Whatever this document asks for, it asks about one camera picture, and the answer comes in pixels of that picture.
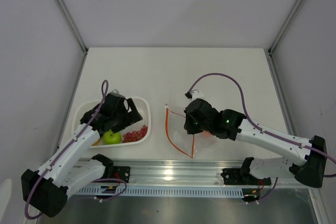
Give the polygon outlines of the green apple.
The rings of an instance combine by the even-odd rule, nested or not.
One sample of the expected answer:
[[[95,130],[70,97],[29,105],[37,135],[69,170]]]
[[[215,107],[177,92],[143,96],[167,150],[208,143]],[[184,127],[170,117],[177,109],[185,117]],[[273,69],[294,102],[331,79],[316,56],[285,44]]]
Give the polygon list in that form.
[[[119,132],[113,132],[111,130],[104,133],[102,136],[105,145],[120,144],[122,142],[122,136]]]

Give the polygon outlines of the red grape bunch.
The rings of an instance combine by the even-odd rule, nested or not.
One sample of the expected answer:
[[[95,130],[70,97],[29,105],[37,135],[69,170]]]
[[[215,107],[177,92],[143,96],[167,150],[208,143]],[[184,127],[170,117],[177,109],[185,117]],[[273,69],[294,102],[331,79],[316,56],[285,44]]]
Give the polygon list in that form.
[[[132,142],[137,142],[139,140],[142,140],[148,132],[148,127],[146,125],[143,125],[139,130],[137,131],[131,131],[125,133],[123,137],[123,142],[124,143],[132,143]]]

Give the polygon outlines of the clear zip top bag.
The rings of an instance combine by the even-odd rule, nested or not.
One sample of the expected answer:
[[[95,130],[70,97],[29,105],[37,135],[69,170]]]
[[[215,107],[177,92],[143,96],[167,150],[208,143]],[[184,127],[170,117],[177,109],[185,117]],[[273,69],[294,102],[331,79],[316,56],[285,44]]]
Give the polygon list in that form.
[[[184,129],[185,113],[183,108],[174,104],[165,104],[165,135],[170,145],[181,155],[194,159],[197,154],[216,146],[217,140],[204,137],[201,133],[189,135]]]

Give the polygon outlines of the orange peach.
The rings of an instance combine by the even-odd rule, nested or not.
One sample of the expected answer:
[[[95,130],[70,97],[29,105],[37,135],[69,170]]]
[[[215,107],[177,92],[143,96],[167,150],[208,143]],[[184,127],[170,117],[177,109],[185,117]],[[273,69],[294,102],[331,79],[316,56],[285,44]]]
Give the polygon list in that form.
[[[203,135],[204,137],[211,137],[211,136],[212,136],[211,133],[210,133],[210,132],[207,132],[207,131],[203,131],[202,135]]]

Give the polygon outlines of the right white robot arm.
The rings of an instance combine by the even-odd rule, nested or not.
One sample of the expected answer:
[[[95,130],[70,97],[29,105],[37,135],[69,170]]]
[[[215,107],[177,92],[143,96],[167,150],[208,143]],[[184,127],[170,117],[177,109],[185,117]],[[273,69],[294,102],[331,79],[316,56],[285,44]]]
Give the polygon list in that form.
[[[188,134],[209,132],[219,139],[253,144],[279,155],[269,159],[247,157],[241,168],[224,168],[221,176],[226,185],[270,185],[272,178],[294,178],[308,187],[322,187],[327,161],[323,138],[308,139],[262,128],[240,112],[217,111],[203,99],[192,101],[184,112]]]

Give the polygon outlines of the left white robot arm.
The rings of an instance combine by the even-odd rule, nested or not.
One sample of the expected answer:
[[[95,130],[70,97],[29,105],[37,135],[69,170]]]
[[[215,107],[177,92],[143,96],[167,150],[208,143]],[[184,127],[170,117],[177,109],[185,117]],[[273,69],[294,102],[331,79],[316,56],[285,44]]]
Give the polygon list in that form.
[[[110,92],[92,109],[87,110],[70,139],[48,161],[36,170],[27,169],[21,176],[25,216],[33,220],[28,207],[41,215],[54,217],[68,199],[91,182],[123,183],[115,177],[114,162],[96,154],[87,164],[74,170],[74,165],[105,133],[119,133],[143,119],[132,98]]]

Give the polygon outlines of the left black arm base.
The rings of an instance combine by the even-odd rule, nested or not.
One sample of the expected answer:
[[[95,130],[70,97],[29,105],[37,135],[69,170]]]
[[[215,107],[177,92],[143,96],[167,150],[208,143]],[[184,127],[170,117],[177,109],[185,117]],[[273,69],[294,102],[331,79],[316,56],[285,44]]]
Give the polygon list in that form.
[[[112,178],[117,178],[125,181],[126,183],[129,182],[131,174],[131,167],[130,166],[115,166],[112,172]]]

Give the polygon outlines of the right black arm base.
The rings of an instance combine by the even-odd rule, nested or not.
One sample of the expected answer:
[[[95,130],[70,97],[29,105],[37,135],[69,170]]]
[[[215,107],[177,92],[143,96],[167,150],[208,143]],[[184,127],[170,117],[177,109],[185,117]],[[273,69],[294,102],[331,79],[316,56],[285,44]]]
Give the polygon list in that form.
[[[251,175],[248,171],[241,168],[224,168],[221,176],[225,185],[271,185],[271,179],[258,179]]]

